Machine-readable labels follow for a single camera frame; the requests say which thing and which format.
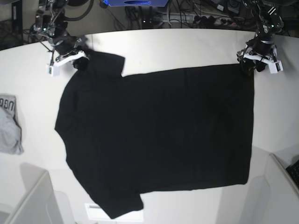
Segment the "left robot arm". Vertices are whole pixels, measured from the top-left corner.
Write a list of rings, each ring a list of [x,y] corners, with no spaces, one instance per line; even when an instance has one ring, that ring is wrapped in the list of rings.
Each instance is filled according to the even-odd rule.
[[[273,39],[284,25],[279,14],[275,12],[276,8],[272,6],[267,9],[261,0],[245,0],[243,3],[251,10],[257,30],[254,38],[246,42],[246,47],[237,52],[237,60],[242,72],[251,75],[255,70],[261,72],[266,67],[271,74],[283,71]]]

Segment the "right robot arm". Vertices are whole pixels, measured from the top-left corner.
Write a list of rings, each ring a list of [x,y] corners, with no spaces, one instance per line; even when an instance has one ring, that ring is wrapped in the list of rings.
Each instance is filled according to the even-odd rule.
[[[57,52],[58,57],[51,57],[47,72],[51,75],[58,74],[58,68],[66,63],[71,63],[75,69],[85,70],[89,63],[86,52],[86,38],[71,36],[67,32],[70,21],[80,21],[91,11],[94,1],[89,1],[86,11],[78,17],[65,16],[67,6],[80,7],[85,0],[41,0],[36,12],[36,21],[33,24],[32,34],[45,38],[52,46],[51,53]],[[136,0],[133,4],[124,4],[126,16],[130,22],[137,22],[140,29],[160,27],[164,23],[171,24],[176,19],[171,14],[171,1],[166,2],[164,13],[153,9],[152,1]]]

